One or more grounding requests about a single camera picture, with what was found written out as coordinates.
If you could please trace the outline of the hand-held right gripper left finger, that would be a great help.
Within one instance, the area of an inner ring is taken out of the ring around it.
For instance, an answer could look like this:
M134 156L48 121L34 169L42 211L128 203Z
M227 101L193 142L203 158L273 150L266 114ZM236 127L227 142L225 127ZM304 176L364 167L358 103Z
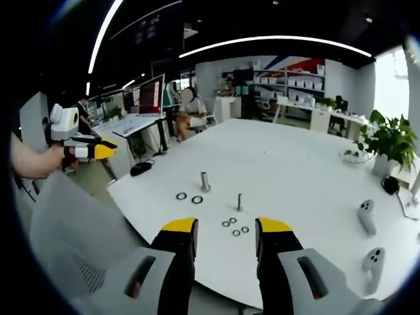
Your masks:
M94 294L99 314L187 314L195 278L198 220L164 225L141 247L106 273Z

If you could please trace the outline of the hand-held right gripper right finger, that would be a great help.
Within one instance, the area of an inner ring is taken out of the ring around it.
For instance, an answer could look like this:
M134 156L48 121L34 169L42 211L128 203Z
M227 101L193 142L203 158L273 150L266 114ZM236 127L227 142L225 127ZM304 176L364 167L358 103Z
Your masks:
M380 301L357 296L345 273L303 248L286 223L258 217L255 226L263 314L380 314Z

